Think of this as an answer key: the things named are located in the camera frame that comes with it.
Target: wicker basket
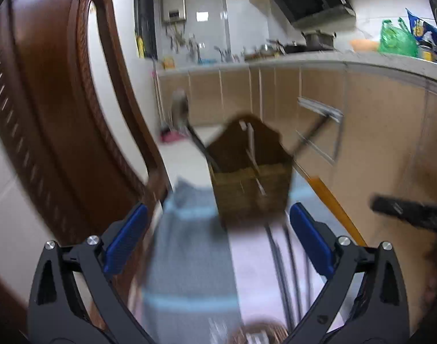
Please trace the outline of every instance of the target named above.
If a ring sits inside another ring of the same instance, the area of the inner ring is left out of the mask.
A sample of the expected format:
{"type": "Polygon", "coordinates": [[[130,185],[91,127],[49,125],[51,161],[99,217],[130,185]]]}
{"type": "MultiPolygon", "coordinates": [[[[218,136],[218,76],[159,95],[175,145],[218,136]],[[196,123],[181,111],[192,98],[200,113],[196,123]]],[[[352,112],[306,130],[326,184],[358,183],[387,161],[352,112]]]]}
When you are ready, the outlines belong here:
{"type": "Polygon", "coordinates": [[[209,165],[218,212],[224,225],[247,225],[283,215],[293,172],[293,158],[280,143],[280,134],[260,119],[245,115],[233,119],[207,148],[221,171],[209,165]],[[255,162],[249,156],[254,131],[255,162]]]}

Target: kitchen faucet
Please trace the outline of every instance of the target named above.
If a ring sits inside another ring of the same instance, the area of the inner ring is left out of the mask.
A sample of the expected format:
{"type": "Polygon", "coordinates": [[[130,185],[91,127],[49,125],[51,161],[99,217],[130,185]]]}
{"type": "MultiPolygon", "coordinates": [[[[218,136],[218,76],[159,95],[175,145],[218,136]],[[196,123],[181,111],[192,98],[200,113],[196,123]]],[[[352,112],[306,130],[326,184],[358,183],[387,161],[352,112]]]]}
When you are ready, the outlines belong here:
{"type": "Polygon", "coordinates": [[[214,49],[220,53],[222,62],[229,63],[233,61],[233,56],[231,55],[231,48],[222,51],[218,46],[215,46],[214,49]]]}
{"type": "Polygon", "coordinates": [[[195,51],[198,53],[198,63],[202,62],[201,59],[201,51],[200,51],[200,45],[199,43],[196,41],[196,38],[194,35],[191,35],[189,40],[188,40],[188,45],[187,48],[189,49],[189,56],[192,60],[194,60],[195,58],[195,51]]]}

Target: snack bag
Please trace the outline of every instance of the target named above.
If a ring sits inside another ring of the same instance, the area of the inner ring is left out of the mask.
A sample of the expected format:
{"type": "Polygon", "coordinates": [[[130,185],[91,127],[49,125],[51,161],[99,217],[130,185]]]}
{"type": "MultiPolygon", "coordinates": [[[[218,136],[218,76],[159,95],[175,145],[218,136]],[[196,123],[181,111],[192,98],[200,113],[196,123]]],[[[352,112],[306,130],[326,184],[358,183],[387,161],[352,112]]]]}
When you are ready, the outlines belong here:
{"type": "Polygon", "coordinates": [[[437,28],[433,27],[433,25],[430,25],[421,18],[411,14],[408,9],[407,13],[408,19],[410,20],[410,30],[414,38],[419,42],[424,39],[424,35],[427,32],[431,32],[432,40],[434,41],[435,45],[437,45],[437,28]]]}

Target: kitchen counter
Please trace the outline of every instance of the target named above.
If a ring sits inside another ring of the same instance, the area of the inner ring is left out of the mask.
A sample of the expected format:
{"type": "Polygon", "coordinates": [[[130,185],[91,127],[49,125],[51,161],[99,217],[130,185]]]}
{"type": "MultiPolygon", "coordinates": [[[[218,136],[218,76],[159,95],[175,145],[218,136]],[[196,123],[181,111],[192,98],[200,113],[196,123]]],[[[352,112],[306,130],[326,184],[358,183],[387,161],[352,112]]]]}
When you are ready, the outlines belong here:
{"type": "Polygon", "coordinates": [[[219,63],[213,65],[195,65],[171,70],[158,71],[158,76],[185,74],[190,72],[207,72],[216,70],[233,70],[266,66],[305,66],[309,64],[337,63],[345,65],[366,65],[382,69],[392,69],[419,75],[437,81],[437,63],[419,58],[377,52],[305,52],[289,54],[278,58],[263,59],[246,63],[219,63]]]}

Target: wooden chair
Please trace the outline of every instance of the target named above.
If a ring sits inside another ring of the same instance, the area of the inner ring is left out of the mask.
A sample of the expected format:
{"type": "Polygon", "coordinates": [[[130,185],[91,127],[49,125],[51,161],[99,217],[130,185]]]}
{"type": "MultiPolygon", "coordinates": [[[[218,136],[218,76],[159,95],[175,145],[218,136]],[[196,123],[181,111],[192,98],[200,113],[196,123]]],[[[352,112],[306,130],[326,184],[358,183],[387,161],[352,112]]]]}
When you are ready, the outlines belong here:
{"type": "MultiPolygon", "coordinates": [[[[4,0],[0,6],[0,136],[25,191],[62,245],[100,235],[142,201],[150,217],[170,189],[123,59],[112,0],[4,0]],[[148,169],[139,180],[98,103],[88,54],[93,2],[114,91],[148,169]]],[[[138,246],[115,280],[127,302],[138,246]]]]}

